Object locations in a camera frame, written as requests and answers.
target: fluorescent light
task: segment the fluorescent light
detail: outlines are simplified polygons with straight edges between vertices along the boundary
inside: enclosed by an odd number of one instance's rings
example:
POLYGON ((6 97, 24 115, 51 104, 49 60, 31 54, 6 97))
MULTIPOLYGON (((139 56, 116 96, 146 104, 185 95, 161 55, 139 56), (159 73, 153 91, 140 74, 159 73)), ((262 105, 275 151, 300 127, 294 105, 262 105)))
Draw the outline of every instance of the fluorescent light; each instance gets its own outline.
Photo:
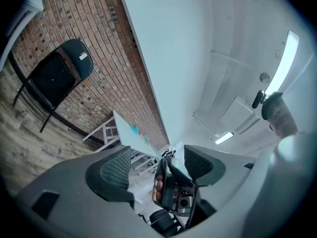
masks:
POLYGON ((279 63, 274 78, 265 91, 267 95, 271 95, 273 92, 278 91, 281 87, 294 61, 298 44, 299 36, 292 31, 288 31, 288 36, 281 62, 279 63))
POLYGON ((218 139, 215 143, 217 145, 223 143, 224 141, 228 140, 229 138, 233 137, 233 133, 228 132, 224 136, 222 136, 220 139, 218 139))

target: chair seat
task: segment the chair seat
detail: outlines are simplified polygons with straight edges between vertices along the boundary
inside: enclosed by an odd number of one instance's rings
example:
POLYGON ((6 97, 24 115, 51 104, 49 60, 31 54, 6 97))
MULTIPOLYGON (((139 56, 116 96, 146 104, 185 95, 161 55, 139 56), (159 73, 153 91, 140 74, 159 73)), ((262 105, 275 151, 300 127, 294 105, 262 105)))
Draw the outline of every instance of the chair seat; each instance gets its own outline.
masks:
POLYGON ((75 84, 75 77, 69 71, 58 53, 51 53, 44 63, 39 64, 32 82, 41 94, 53 105, 75 84))

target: camera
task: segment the camera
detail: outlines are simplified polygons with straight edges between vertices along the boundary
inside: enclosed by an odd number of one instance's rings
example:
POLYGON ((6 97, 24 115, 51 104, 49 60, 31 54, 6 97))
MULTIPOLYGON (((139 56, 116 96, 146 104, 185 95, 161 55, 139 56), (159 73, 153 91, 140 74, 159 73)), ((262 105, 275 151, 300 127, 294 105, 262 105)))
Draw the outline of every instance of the camera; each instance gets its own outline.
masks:
POLYGON ((178 213, 190 213, 193 206, 193 195, 184 194, 178 198, 177 212, 178 213))

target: finger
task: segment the finger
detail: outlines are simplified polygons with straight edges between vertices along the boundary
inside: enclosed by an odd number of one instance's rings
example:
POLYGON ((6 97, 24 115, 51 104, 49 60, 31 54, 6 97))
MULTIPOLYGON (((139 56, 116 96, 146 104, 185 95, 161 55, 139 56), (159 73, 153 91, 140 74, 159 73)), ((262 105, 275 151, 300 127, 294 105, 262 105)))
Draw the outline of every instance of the finger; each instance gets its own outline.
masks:
POLYGON ((163 182, 162 182, 161 180, 159 180, 159 181, 157 182, 157 191, 161 191, 162 188, 163 188, 163 182))
POLYGON ((161 199, 161 193, 157 191, 157 201, 160 201, 160 199, 161 199))

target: black folding chair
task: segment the black folding chair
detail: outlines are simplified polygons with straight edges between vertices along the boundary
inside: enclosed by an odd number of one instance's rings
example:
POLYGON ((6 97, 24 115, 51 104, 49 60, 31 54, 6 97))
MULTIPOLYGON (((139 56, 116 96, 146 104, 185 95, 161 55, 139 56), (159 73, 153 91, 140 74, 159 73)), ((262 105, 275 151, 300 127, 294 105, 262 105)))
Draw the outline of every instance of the black folding chair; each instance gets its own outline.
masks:
POLYGON ((86 46, 79 40, 68 40, 49 53, 30 73, 16 94, 13 106, 26 86, 32 95, 50 107, 50 114, 40 132, 59 104, 93 71, 93 60, 86 46))

